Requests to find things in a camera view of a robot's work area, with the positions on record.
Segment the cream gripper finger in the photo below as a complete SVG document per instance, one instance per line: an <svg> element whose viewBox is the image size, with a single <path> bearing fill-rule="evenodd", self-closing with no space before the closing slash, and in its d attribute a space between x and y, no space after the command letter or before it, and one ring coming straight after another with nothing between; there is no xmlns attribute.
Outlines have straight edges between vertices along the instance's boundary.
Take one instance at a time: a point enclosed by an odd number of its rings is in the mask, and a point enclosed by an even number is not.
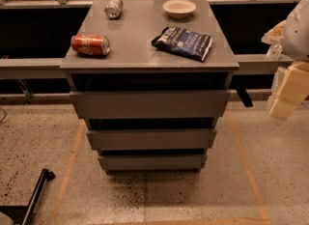
<svg viewBox="0 0 309 225"><path fill-rule="evenodd" d="M279 67L273 78L267 113L272 118L286 120L308 97L309 63Z"/></svg>
<svg viewBox="0 0 309 225"><path fill-rule="evenodd" d="M283 20L276 24L272 29L264 33L264 35L262 36L262 42L266 44L281 43L281 36L285 23L286 21Z"/></svg>

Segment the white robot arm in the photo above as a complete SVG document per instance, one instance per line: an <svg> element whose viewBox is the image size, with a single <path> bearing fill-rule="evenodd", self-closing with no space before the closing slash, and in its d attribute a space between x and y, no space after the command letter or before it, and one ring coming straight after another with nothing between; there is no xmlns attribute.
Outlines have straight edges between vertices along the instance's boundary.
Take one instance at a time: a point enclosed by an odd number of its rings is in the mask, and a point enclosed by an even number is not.
<svg viewBox="0 0 309 225"><path fill-rule="evenodd" d="M278 60L284 54L294 63L282 70L283 79L270 97L268 114L286 120L309 96L309 0L300 0L287 18L262 37L269 44L267 57Z"/></svg>

